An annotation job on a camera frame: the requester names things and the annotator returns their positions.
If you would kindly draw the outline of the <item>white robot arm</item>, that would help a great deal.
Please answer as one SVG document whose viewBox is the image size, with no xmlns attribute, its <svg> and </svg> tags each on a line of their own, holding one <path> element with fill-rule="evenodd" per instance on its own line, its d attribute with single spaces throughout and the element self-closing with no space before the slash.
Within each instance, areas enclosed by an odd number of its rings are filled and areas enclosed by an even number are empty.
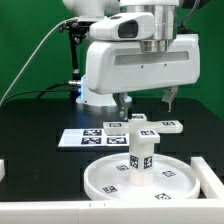
<svg viewBox="0 0 224 224">
<path fill-rule="evenodd" d="M 83 102 L 114 101 L 127 120 L 128 92 L 164 88 L 170 106 L 180 85 L 200 75 L 198 34 L 186 27 L 210 0 L 62 0 L 75 16 L 63 22 L 76 42 L 88 38 Z"/>
</svg>

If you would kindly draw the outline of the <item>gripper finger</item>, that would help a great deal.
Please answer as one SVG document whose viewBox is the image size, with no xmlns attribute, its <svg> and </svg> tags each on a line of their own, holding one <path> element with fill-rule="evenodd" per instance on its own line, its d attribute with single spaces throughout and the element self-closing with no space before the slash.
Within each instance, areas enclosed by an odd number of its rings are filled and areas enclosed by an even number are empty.
<svg viewBox="0 0 224 224">
<path fill-rule="evenodd" d="M 177 86 L 167 87 L 164 89 L 164 95 L 161 100 L 161 108 L 163 112 L 170 112 L 172 110 L 172 102 L 174 101 L 177 92 Z"/>
<path fill-rule="evenodd" d="M 132 115 L 132 99 L 126 93 L 114 93 L 113 99 L 117 104 L 122 120 L 128 120 Z"/>
</svg>

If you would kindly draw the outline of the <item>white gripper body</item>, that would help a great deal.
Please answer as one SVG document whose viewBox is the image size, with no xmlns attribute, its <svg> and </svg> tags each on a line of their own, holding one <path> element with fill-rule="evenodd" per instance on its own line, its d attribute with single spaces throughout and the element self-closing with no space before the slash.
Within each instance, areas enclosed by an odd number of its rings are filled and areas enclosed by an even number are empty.
<svg viewBox="0 0 224 224">
<path fill-rule="evenodd" d="M 192 84 L 199 75 L 196 34 L 178 35 L 165 52 L 142 52 L 138 41 L 95 41 L 87 51 L 87 86 L 101 95 Z"/>
</svg>

